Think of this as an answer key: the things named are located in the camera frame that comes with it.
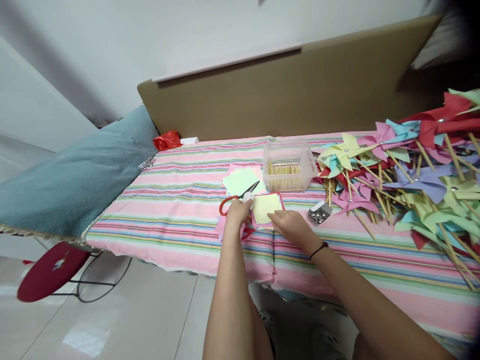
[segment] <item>red stool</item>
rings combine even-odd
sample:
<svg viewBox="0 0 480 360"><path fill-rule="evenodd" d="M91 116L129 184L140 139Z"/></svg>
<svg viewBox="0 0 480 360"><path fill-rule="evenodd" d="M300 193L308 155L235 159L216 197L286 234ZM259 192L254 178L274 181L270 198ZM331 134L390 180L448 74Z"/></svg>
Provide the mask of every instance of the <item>red stool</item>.
<svg viewBox="0 0 480 360"><path fill-rule="evenodd" d="M50 295L73 295L83 303L91 303L100 298L103 298L105 295L107 295L110 291L113 290L115 285L117 285L120 280L122 280L125 273L130 267L132 258L130 258L128 266L126 267L126 270L121 276L120 280L118 280L115 284L82 280L85 273L91 268L95 261L98 260L98 257L100 257L101 254L103 253L95 256L96 259L88 265L88 267L85 269L82 276L80 277L80 280L72 280L75 274L78 273L80 269L84 266L84 264L87 262L88 258L91 256L91 253L74 248L68 245L66 242L58 243L50 250L48 250L26 274L25 278L23 279L18 288L16 294L17 298L20 301L26 303L32 303L46 298ZM78 284L76 287L76 292L54 293L66 283ZM105 293L99 298L96 298L95 300L84 301L80 297L79 284L106 285L110 286L111 289L109 289L107 293Z"/></svg>

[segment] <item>scissors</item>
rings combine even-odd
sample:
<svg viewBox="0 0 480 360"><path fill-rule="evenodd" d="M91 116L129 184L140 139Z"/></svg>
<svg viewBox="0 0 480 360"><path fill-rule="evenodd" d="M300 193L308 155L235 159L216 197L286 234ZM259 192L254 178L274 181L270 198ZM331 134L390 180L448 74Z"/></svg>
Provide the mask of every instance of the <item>scissors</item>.
<svg viewBox="0 0 480 360"><path fill-rule="evenodd" d="M254 195L252 194L252 191L255 190L255 188L257 187L257 185L260 183L260 180L257 181L256 183L254 183L252 186L250 186L242 195L233 195L233 196L230 196L230 197L227 197L225 200L223 200L220 204L220 207L218 208L218 210L220 211L220 215L222 216L226 216L227 215L227 211L223 212L222 211L222 208L224 207L224 204L229 201L229 200L233 200L233 199L243 199L244 201L248 201L250 199L254 199Z"/></svg>

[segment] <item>red scissor handle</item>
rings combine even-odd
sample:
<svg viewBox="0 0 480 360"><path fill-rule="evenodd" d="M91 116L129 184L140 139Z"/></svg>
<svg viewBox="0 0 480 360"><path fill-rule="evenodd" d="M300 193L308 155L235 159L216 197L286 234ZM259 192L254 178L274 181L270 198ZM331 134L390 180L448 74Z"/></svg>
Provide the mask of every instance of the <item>red scissor handle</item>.
<svg viewBox="0 0 480 360"><path fill-rule="evenodd" d="M222 216L227 216L227 213L228 213L228 210L223 212L222 211L222 208L224 207L224 204L229 201L229 200L233 200L233 199L238 199L239 197L237 195L233 195L233 196L230 196L230 197L227 197L225 200L223 200L221 203L220 203L220 207L218 208L218 210L220 211L220 215Z"/></svg>

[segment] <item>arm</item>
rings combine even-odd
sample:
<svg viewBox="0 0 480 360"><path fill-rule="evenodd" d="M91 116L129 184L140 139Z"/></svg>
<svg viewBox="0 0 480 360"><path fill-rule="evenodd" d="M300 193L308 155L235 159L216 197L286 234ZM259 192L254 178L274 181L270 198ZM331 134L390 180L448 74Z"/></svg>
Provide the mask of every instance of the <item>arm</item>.
<svg viewBox="0 0 480 360"><path fill-rule="evenodd" d="M275 231L306 254L313 254L322 245L323 241L298 212L275 211L268 216ZM335 291L368 345L381 358L454 359L330 247L318 251L312 261Z"/></svg>
<svg viewBox="0 0 480 360"><path fill-rule="evenodd" d="M250 295L240 240L249 216L249 200L235 200L228 209L218 273L206 326L203 359L253 359L254 329Z"/></svg>

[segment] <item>teal pillow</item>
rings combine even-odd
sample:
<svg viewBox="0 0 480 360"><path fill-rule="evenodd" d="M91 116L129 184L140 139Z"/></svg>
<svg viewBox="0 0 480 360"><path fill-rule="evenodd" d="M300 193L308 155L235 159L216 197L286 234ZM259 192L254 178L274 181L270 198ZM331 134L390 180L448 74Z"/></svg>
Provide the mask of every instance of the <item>teal pillow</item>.
<svg viewBox="0 0 480 360"><path fill-rule="evenodd" d="M79 240L157 153L145 106L0 184L0 232Z"/></svg>

